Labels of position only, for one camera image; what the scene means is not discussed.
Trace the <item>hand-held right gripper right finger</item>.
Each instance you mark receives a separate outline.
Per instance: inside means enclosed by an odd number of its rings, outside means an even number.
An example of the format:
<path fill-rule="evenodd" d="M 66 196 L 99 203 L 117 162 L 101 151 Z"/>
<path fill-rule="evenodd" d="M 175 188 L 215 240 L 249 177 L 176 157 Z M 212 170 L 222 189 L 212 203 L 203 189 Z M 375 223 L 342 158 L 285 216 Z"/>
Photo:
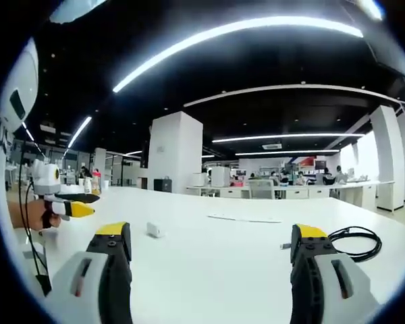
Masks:
<path fill-rule="evenodd" d="M 371 280 L 317 227 L 292 226 L 291 323 L 367 323 L 380 304 Z"/>

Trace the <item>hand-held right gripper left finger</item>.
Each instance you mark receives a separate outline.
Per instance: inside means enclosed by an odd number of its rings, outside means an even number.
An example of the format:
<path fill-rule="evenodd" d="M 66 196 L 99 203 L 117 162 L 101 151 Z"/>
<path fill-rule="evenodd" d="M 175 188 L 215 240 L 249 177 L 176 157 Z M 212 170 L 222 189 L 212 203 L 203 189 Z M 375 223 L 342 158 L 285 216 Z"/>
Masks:
<path fill-rule="evenodd" d="M 132 323 L 130 224 L 97 230 L 55 274 L 47 306 L 57 323 Z"/>

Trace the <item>person's left hand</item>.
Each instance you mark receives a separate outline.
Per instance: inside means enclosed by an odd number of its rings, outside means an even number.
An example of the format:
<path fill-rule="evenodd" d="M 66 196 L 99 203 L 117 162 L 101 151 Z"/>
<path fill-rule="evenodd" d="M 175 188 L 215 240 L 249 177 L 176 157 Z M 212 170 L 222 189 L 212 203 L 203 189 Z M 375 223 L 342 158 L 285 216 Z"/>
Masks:
<path fill-rule="evenodd" d="M 46 202 L 43 199 L 33 200 L 26 206 L 31 229 L 41 231 L 60 226 L 61 217 L 47 209 Z"/>

